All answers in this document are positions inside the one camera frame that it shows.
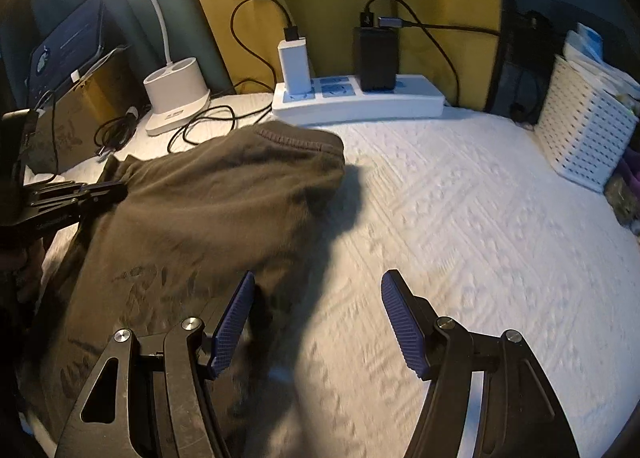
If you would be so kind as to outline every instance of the white bedsheet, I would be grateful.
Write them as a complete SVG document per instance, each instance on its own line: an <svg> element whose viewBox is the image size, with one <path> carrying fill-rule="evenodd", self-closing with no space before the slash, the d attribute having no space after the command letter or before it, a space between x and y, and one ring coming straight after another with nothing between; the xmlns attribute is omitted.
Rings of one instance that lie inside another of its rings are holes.
<svg viewBox="0 0 640 458"><path fill-rule="evenodd" d="M266 98L225 99L242 112ZM205 123L192 137L226 129ZM494 115L445 109L326 129L344 141L346 178L246 456L403 456L426 385L405 366L380 299L382 274L397 268L468 330L520 330L581 457L600 457L640 398L640 251L605 198L558 177L529 132ZM139 128L117 156L161 156L169 137ZM94 159L65 177L95 181L101 169ZM58 234L46 274L74 230ZM460 456L471 456L478 378Z"/></svg>

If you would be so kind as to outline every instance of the white plastic basket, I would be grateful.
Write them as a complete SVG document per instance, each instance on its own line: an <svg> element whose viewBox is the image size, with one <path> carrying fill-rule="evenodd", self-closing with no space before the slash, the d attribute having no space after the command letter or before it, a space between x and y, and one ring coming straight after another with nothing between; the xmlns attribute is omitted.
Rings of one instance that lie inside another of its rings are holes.
<svg viewBox="0 0 640 458"><path fill-rule="evenodd" d="M535 133L559 175L601 193L637 122L613 96L556 56Z"/></svg>

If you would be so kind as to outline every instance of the white power strip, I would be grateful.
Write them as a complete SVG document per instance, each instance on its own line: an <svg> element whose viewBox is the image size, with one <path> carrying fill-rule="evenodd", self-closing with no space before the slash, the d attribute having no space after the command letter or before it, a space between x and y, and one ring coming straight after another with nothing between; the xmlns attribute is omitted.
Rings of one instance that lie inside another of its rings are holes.
<svg viewBox="0 0 640 458"><path fill-rule="evenodd" d="M377 119L440 117L444 95L424 76L396 77L396 88L363 92L354 76L312 79L313 90L289 95L276 85L273 114L293 125L319 125Z"/></svg>

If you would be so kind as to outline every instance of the lamp light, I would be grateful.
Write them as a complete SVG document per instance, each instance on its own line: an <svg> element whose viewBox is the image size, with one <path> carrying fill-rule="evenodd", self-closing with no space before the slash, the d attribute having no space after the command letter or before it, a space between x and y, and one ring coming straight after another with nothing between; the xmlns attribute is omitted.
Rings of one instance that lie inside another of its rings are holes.
<svg viewBox="0 0 640 458"><path fill-rule="evenodd" d="M162 31L166 66L147 76L143 84L152 105L146 133L159 135L187 124L191 117L205 107L210 91L196 58L187 58L177 63L171 60L162 9L158 0L151 0L151 3Z"/></svg>

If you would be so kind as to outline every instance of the silver screw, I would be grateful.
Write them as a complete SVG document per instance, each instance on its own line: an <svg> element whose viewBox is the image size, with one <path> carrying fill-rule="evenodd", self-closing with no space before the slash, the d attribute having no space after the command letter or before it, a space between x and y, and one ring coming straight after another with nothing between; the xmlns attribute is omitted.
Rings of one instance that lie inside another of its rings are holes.
<svg viewBox="0 0 640 458"><path fill-rule="evenodd" d="M438 317L438 320L436 321L436 323L438 323L438 326L443 330L451 330L456 325L456 322L452 318L447 317L446 315L443 315L442 317Z"/></svg>
<svg viewBox="0 0 640 458"><path fill-rule="evenodd" d="M517 330L507 330L506 335L507 339L512 343L519 343L520 341L522 341L522 334Z"/></svg>
<svg viewBox="0 0 640 458"><path fill-rule="evenodd" d="M182 321L182 328L188 331L195 330L198 326L200 326L200 320L197 317L188 317Z"/></svg>
<svg viewBox="0 0 640 458"><path fill-rule="evenodd" d="M113 338L116 340L116 343L124 343L127 339L131 337L131 332L126 328L121 328L118 330Z"/></svg>

